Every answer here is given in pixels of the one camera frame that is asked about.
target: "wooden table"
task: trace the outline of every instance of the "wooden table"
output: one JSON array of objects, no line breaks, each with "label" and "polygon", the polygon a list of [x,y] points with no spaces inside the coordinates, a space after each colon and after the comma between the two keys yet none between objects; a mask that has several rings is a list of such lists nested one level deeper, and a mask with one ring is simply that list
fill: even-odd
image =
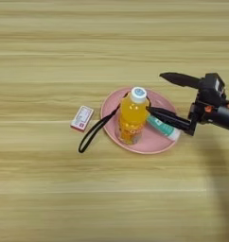
[{"label": "wooden table", "polygon": [[198,126],[141,156],[69,128],[141,85],[186,117],[196,91],[159,74],[218,72],[229,0],[0,1],[0,242],[229,242],[229,131]]}]

